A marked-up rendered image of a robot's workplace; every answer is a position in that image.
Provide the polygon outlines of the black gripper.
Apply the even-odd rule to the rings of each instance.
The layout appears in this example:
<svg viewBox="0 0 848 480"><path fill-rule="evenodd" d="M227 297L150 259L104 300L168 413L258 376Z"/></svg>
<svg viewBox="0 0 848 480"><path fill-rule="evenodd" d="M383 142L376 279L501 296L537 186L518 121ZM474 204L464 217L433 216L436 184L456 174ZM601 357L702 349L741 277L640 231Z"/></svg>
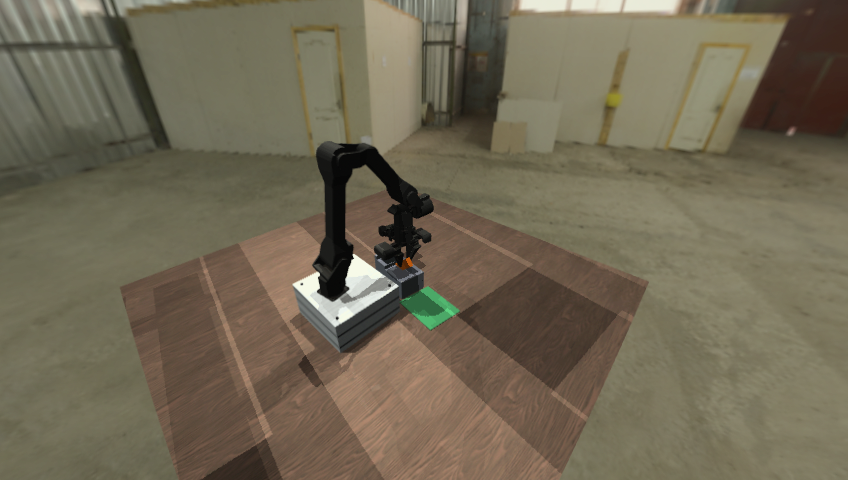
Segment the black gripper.
<svg viewBox="0 0 848 480"><path fill-rule="evenodd" d="M392 228L394 229L392 239L395 242L390 245L387 242L375 245L374 253L383 260L395 257L399 267L402 267L403 263L404 253L401 252L402 247L406 246L406 258L410 257L412 260L418 249L421 248L418 240L422 239L422 242L425 244L431 241L431 234L429 232L422 228L415 230L413 224L409 227L398 227L392 224Z"/></svg>

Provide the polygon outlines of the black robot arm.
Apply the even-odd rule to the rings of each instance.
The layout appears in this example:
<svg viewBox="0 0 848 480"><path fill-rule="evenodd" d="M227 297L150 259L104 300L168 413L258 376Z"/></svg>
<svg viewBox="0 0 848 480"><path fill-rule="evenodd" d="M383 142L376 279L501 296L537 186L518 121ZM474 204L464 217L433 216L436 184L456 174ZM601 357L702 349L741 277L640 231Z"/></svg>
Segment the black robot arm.
<svg viewBox="0 0 848 480"><path fill-rule="evenodd" d="M349 290L345 278L353 257L353 244L345 239L345 185L352 168L367 165L385 184L392 204L387 210L394 215L394 224L409 227L413 217L418 219L433 212L430 195L418 196L411 184L401 179L376 148L365 144L345 144L325 141L316 150L319 171L325 183L326 237L313 267L320 273L318 294L335 302Z"/></svg>

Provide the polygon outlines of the orange l-shaped part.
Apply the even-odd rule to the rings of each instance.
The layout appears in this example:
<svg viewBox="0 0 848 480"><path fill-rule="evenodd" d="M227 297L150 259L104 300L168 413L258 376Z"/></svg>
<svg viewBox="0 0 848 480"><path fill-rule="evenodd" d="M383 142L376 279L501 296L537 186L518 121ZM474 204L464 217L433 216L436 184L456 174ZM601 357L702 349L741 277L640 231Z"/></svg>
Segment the orange l-shaped part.
<svg viewBox="0 0 848 480"><path fill-rule="evenodd" d="M397 264L397 263L396 263L395 265L397 265L397 266L398 266L398 264ZM399 267L399 266L398 266L398 267L399 267L400 269L402 269L402 270L405 270L405 269L407 269L407 268L409 268L409 267L411 267L411 266L413 266L413 264L412 264L411 259L410 259L410 257L409 257L409 258L406 258L406 259L404 259L404 260L403 260L402 267Z"/></svg>

